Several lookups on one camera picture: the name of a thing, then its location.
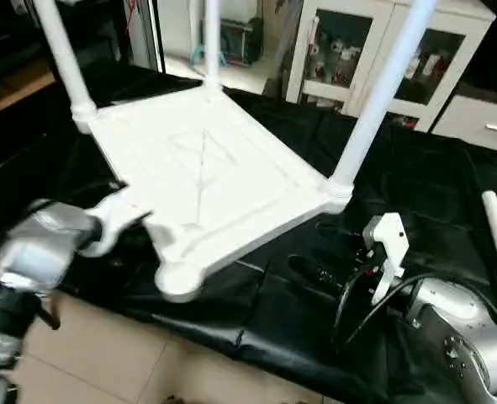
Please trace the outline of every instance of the cable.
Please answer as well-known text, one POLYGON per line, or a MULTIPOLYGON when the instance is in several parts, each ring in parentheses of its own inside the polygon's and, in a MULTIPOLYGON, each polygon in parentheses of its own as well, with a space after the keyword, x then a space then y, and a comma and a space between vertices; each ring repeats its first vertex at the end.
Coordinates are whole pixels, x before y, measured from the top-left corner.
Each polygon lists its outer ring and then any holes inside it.
POLYGON ((377 305, 364 317, 364 319, 358 325, 357 329, 355 329, 355 331, 341 346, 341 348, 345 348, 349 343, 351 343, 351 341, 358 335, 358 333, 366 326, 367 322, 369 322, 373 318, 373 316, 375 316, 379 311, 381 311, 381 309, 383 309, 383 307, 385 307, 389 303, 389 301, 394 296, 396 296, 401 290, 418 282, 419 280, 427 278, 446 280, 448 282, 453 282, 454 284, 459 284, 460 286, 469 289, 488 307, 488 309, 491 311, 491 314, 495 317, 495 320, 497 321, 497 308, 494 306, 491 300, 489 300, 480 290, 478 290, 476 286, 473 286, 466 280, 463 280, 462 278, 452 274, 420 274, 408 278, 407 280, 404 280, 401 284, 399 284, 394 289, 392 289, 390 293, 384 296, 384 298, 381 301, 379 301, 379 303, 377 303, 377 305))
POLYGON ((346 284, 343 286, 343 290, 341 291, 341 299, 340 304, 336 310, 336 319, 334 320, 334 336, 333 339, 338 335, 338 329, 340 327, 341 317, 343 315, 343 311, 345 309, 346 303, 351 296, 352 289, 357 284, 358 280, 363 275, 369 275, 368 271, 371 269, 370 265, 364 264, 355 272, 353 272, 349 278, 347 279, 346 284))

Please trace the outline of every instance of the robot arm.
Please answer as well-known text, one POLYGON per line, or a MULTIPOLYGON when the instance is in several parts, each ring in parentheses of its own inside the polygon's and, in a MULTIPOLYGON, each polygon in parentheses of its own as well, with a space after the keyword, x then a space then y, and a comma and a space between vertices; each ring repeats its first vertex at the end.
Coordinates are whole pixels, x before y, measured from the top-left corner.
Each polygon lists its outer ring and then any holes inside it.
MULTIPOLYGON (((125 188, 90 210, 39 202, 42 209, 36 208, 8 233, 0 248, 0 369, 16 365, 24 336, 37 316, 59 328, 59 319, 45 310, 41 298, 63 280, 76 253, 108 253, 124 228, 149 213, 133 200, 131 189, 125 188)), ((0 376, 0 403, 14 402, 16 394, 0 376)))
POLYGON ((400 302, 394 305, 403 312, 418 333, 447 362, 463 395, 471 404, 497 403, 497 311, 472 285, 450 274, 424 274, 401 279, 400 264, 409 247, 399 214, 376 216, 363 232, 371 261, 383 262, 372 268, 378 275, 373 287, 371 314, 394 295, 400 302), (373 254, 381 257, 375 259, 373 254))

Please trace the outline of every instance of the black cloth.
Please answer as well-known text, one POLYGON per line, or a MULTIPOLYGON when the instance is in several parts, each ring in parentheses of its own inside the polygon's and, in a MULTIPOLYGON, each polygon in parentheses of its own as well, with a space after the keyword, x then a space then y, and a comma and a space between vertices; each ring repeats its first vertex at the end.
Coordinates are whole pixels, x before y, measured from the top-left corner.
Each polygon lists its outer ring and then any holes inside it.
MULTIPOLYGON (((93 66, 86 79, 100 105, 198 85, 112 65, 93 66)), ((354 119, 227 93, 306 162, 331 174, 354 119)), ((160 119, 157 111, 157 128, 160 119)), ((69 195, 112 178, 92 137, 76 132, 61 86, 0 114, 0 229, 36 198, 92 206, 108 187, 69 195)), ((442 355, 395 313, 377 316, 350 349, 336 355, 330 342, 336 296, 292 269, 289 258, 301 255, 345 280, 362 228, 373 215, 397 211, 410 240, 403 264, 408 276, 459 274, 497 305, 497 257, 480 199, 484 189, 497 192, 497 152, 384 126, 344 213, 319 215, 213 274, 196 300, 163 299, 153 280, 159 261, 141 226, 130 228, 106 257, 76 258, 63 289, 345 403, 459 403, 442 355)), ((366 299, 358 294, 346 310, 351 324, 365 314, 366 299)))

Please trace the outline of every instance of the tile floor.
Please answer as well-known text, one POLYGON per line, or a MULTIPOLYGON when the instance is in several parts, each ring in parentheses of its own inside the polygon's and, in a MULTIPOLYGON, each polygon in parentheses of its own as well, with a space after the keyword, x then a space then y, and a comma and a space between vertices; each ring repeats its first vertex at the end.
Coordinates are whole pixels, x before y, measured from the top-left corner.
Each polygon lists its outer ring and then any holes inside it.
MULTIPOLYGON (((204 77, 205 69, 202 62, 196 63, 192 69, 188 65, 188 59, 168 55, 164 59, 168 74, 199 79, 204 77)), ((226 87, 261 94, 271 67, 272 59, 269 58, 262 58, 248 67, 228 65, 220 68, 220 81, 226 87)))
POLYGON ((61 329, 36 322, 10 375, 22 404, 333 403, 171 335, 63 295, 61 329))

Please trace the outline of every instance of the cabinet door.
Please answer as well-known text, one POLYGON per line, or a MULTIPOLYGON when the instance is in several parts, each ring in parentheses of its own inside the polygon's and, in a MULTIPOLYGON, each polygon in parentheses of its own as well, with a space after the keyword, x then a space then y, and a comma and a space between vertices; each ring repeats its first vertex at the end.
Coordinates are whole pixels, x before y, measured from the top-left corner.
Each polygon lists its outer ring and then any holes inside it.
MULTIPOLYGON (((362 90, 360 102, 351 108, 355 116, 362 112, 409 10, 401 5, 394 8, 367 85, 362 90)), ((416 117, 419 120, 415 128, 428 131, 490 24, 487 20, 435 12, 389 107, 389 112, 416 117)))
POLYGON ((287 100, 297 103, 302 94, 329 98, 343 102, 342 113, 348 114, 367 80, 392 8, 384 0, 305 0, 287 100))

